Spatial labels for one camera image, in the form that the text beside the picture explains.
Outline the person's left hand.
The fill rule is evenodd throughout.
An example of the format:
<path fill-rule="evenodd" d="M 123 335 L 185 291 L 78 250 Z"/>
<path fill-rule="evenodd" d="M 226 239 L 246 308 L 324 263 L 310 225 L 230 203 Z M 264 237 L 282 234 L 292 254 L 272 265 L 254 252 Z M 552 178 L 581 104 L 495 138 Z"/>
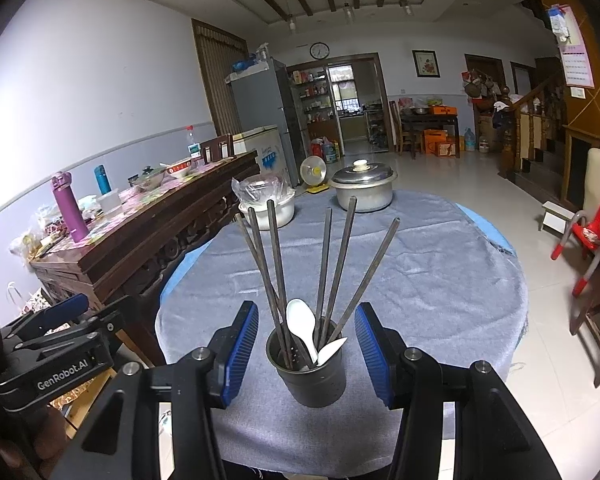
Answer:
<path fill-rule="evenodd" d="M 65 419 L 56 408 L 48 408 L 45 422 L 34 441 L 36 455 L 41 460 L 51 460 L 64 452 L 67 443 Z"/>

